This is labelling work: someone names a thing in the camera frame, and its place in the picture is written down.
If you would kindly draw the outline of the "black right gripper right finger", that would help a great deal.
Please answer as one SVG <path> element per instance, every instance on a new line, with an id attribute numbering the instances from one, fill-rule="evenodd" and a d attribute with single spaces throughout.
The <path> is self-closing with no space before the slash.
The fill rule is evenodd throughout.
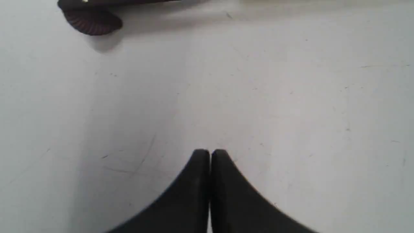
<path id="1" fill-rule="evenodd" d="M 223 149 L 212 154 L 211 179 L 214 233 L 312 233 L 268 202 Z"/>

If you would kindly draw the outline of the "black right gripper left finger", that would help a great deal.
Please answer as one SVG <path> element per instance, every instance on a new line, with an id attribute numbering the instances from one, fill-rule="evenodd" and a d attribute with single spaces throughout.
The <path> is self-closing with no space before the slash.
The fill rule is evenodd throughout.
<path id="1" fill-rule="evenodd" d="M 196 149 L 171 185 L 111 233 L 205 233 L 210 201 L 210 153 Z"/>

